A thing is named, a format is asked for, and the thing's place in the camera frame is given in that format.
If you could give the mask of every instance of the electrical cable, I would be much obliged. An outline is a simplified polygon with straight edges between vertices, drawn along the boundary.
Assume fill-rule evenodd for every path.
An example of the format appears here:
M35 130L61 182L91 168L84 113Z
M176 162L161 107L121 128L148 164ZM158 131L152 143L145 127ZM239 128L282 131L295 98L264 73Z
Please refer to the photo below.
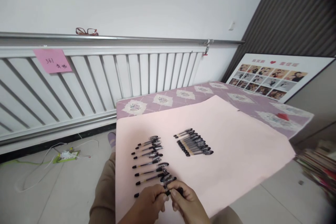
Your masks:
M46 152L46 154L45 154L44 157L43 157L42 162L41 162L41 163L40 163L34 170L32 170L32 171L26 176L26 178L24 179L24 181L23 181L23 186L22 186L22 187L23 187L23 190L20 190L20 189L17 187L17 183L18 183L22 178L18 179L18 180L15 182L15 184L14 184L14 188L15 188L15 190L16 190L18 193L25 192L25 191L27 191L27 190L33 188L34 186L36 186L36 185L37 185L38 183L40 183L40 182L42 181L42 179L43 179L43 178L44 178L44 177L45 177L45 176L46 176L46 175L53 169L53 168L51 168L49 171L47 171L47 173L44 174L43 177L42 177L37 183L35 183L35 184L32 185L31 187L28 187L28 188L25 189L25 184L26 184L26 180L27 180L27 178L28 178L34 171L36 171L41 165L43 165L43 162L44 162L44 160L45 160L47 154L48 154L49 151L51 150L51 148L53 148L53 147L55 147L56 145L59 145L59 144L66 145L67 143L60 142L60 143L57 143L57 144L51 146L51 147L48 149L48 151Z
M99 142L98 142L97 140L95 140L95 139L92 139L92 140L89 140L89 141L87 141L87 142L85 142L85 143L81 143L80 145L74 147L73 150L76 149L76 148L78 148L79 146L81 146L81 145L83 145L83 144L86 144L86 143L88 143L88 142L91 142L91 141L95 141L95 142L97 142L97 148L99 148ZM48 162L44 162L44 160L45 160L47 154L49 153L49 151L51 150L51 148L53 148L53 147L55 147L56 145L59 145L59 144L66 145L67 143L62 143L62 142L60 142L60 143L57 143L57 144L51 146L51 147L48 149L48 151L46 152L46 154L44 155L43 160L42 160L41 163L23 162L23 161L19 161L19 160L12 160L12 161L9 161L9 162L5 163L5 164L8 164L8 163L16 162L16 163L29 163L29 164L37 165L37 167L36 167L34 170L32 170L32 171L26 176L26 178L24 179L24 181L23 181L23 190L20 190L20 189L17 187L17 183L18 183L21 179L19 179L19 180L17 180L17 181L15 182L15 184L14 184L14 188L15 188L15 190L16 190L18 193L25 192L25 191L27 191L27 190L33 188L33 187L36 186L37 184L39 184L39 183L44 179L44 177L45 177L45 176L46 176L46 175L53 169L53 167L52 167L49 171L46 172L46 174L43 175L43 177L42 177L37 183L35 183L35 184L32 185L31 187L28 187L28 188L25 189L26 180L27 180L27 178L28 178L34 171L36 171L41 165L46 164L46 163L49 163L49 164L44 168L44 170L45 170L45 169L46 169L47 167L49 167L49 165L53 162L55 156L54 156L50 161L48 161ZM71 154L71 156L74 157L74 158L81 158L81 159L82 159L82 158L90 158L92 155L91 155L91 156L80 157L80 156L76 156L76 155L74 155L74 154Z

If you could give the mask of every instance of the green cable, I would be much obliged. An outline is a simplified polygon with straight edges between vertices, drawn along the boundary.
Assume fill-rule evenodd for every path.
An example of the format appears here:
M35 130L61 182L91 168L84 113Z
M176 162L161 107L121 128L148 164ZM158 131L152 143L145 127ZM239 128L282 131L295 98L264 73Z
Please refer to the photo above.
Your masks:
M44 165L44 164L50 163L50 161L44 162L44 163L33 163L33 162L28 162L28 161L19 161L19 160L15 159L15 160L11 160L11 161L0 164L0 167L5 166L5 165L9 165L11 163L26 163L26 164L29 164L29 165L30 164L31 165Z

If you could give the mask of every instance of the red decoration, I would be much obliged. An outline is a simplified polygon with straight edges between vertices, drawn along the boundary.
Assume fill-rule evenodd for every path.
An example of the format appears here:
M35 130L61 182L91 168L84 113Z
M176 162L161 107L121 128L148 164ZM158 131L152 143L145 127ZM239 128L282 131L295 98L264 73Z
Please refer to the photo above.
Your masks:
M289 118L288 118L287 114L281 114L281 113L279 113L276 116L279 117L279 118L281 118L281 119L284 119L286 121L289 121Z

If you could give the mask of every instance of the eyeglasses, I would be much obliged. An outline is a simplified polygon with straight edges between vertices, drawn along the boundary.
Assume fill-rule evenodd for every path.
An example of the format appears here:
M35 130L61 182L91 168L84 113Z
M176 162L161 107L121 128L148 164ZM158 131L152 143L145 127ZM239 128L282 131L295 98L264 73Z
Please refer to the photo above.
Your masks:
M89 28L87 29L87 31L85 32L85 30L83 28L77 27L76 28L76 33L79 35L91 35L91 36L98 36L98 32L97 29L92 29Z

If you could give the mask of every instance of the white cable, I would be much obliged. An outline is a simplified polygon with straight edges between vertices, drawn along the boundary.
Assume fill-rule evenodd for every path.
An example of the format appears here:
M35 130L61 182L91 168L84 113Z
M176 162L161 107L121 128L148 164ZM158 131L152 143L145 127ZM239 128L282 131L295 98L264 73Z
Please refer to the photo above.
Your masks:
M56 155L52 157L52 159L50 160L50 163L49 163L43 170L47 169L47 167L54 161L54 158L55 158L55 157L56 157Z
M50 151L50 149L52 148L52 147L54 147L54 146L56 146L56 145L59 145L59 144L62 144L62 145L66 145L67 143L63 143L63 142L61 142L61 143L57 143L57 144L55 144L55 145L53 145L53 146L51 146L49 149L48 149L48 151L46 152L46 154L44 155L44 157L43 157L43 160L42 160L42 162L34 169L34 170L32 170L27 176L26 176L26 178L24 179L24 181L23 181L23 190L20 190L20 189L18 189L18 187L17 187L17 183L22 179L22 178L20 178L20 179L18 179L16 182L15 182L15 184L14 184L14 188L15 188L15 190L18 192L18 193L22 193L22 192L24 192L24 191L27 191L27 190L29 190L30 188L33 188L34 186L36 186L38 183L40 183L41 181L42 181L42 179L52 170L52 168L46 173L46 174L44 174L44 176L36 183L36 184L34 184L34 185L32 185L31 187L28 187L28 188L26 188L25 189L25 184L26 184L26 180L27 180L27 178L34 172L34 171L36 171L42 164L43 164L43 162L44 162L44 160L45 160L45 158L46 158L46 156L47 156L47 154L49 153L49 151Z
M82 144L80 144L80 145L74 147L74 149L78 148L79 146L81 146L81 145L83 145L83 144L86 144L86 143L88 143L88 142L91 142L91 141L96 141L97 144L98 144L98 148L99 148L99 142L98 142L97 140L92 139L92 140L89 140L89 141L87 141L87 142L85 142L85 143L82 143Z
M98 142L97 140L95 140L95 139L92 139L92 140L89 140L89 141L87 141L87 142L85 142L85 143L82 143L82 144L76 146L75 148L78 148L79 146L81 146L81 145L83 145L83 144L86 144L86 143L88 143L88 142L91 142L91 141L95 141L95 142L97 142L97 144L98 144L97 147L99 148L99 142ZM43 177L42 177L37 183L35 183L35 184L32 185L31 187L28 187L28 188L24 189L24 188L25 188L25 184L26 184L26 180L27 180L27 178L28 178L34 171L36 171L36 170L43 164L43 162L44 162L44 160L45 160L47 154L48 154L49 151L50 151L50 149L53 148L53 147L55 147L56 145L59 145L59 144L66 145L67 143L63 143L63 142L61 142L61 143L57 143L57 144L51 146L51 147L48 149L47 153L46 153L46 154L44 155L44 157L43 157L42 162L41 162L41 163L40 163L34 170L32 170L32 171L26 176L26 178L24 179L24 182L23 182L23 190L20 190L20 189L17 187L17 183L18 183L22 178L18 179L18 180L15 182L15 184L14 184L14 188L15 188L15 190L16 190L18 193L25 192L25 191L27 191L27 190L33 188L34 186L36 186L36 185L37 185L38 183L40 183L40 182L42 181L42 179L44 179L44 177L45 177L45 176L46 176L46 175L53 169L53 168L51 168L49 171L47 171L47 173L44 174ZM91 157L91 156L79 157L79 156L76 156L76 155L73 155L73 154L72 154L72 157L74 157L74 158L89 158L89 157ZM53 162L54 158L55 158L55 156L51 159L50 163L49 163L44 169L46 169L46 168Z

